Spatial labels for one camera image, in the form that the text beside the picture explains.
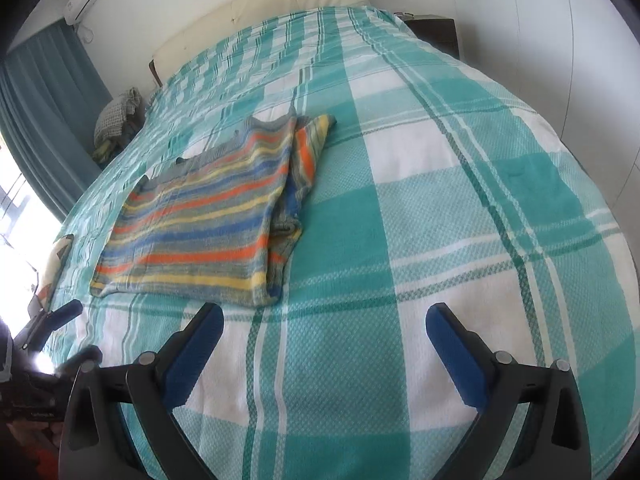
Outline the striped knit sweater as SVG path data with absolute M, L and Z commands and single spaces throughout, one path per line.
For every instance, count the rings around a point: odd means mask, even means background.
M 329 114 L 251 117 L 223 144 L 140 179 L 122 204 L 90 292 L 275 304 L 334 122 Z

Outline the pile of clothes on nightstand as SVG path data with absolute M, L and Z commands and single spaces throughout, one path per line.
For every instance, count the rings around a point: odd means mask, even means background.
M 142 95 L 132 87 L 108 102 L 94 126 L 92 159 L 106 166 L 137 135 L 144 124 Z

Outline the patterned beige pillow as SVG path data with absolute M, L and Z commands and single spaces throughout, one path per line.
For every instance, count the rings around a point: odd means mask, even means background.
M 50 303 L 54 295 L 58 280 L 64 269 L 66 260 L 70 255 L 74 242 L 73 234 L 66 234 L 59 238 L 53 245 L 50 256 L 44 269 L 43 278 L 39 282 L 36 292 L 40 307 L 43 310 L 50 309 Z

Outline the teal curtain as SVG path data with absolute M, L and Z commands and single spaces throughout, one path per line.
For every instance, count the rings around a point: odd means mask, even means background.
M 1 133 L 37 194 L 64 220 L 101 169 L 94 126 L 111 101 L 73 27 L 58 20 L 1 62 Z

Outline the white wardrobe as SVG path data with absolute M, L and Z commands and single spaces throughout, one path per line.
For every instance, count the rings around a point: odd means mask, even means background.
M 639 244 L 639 45 L 610 0 L 454 0 L 462 55 L 533 107 Z

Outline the dark right nightstand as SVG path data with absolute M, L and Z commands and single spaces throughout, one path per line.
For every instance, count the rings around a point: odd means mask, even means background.
M 453 18 L 434 14 L 397 13 L 416 38 L 457 60 L 460 58 L 456 22 Z

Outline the cream padded headboard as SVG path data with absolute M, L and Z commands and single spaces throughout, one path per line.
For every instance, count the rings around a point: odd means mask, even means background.
M 161 87 L 194 56 L 268 18 L 321 8 L 366 6 L 369 0 L 229 0 L 169 38 L 152 56 L 149 70 Z

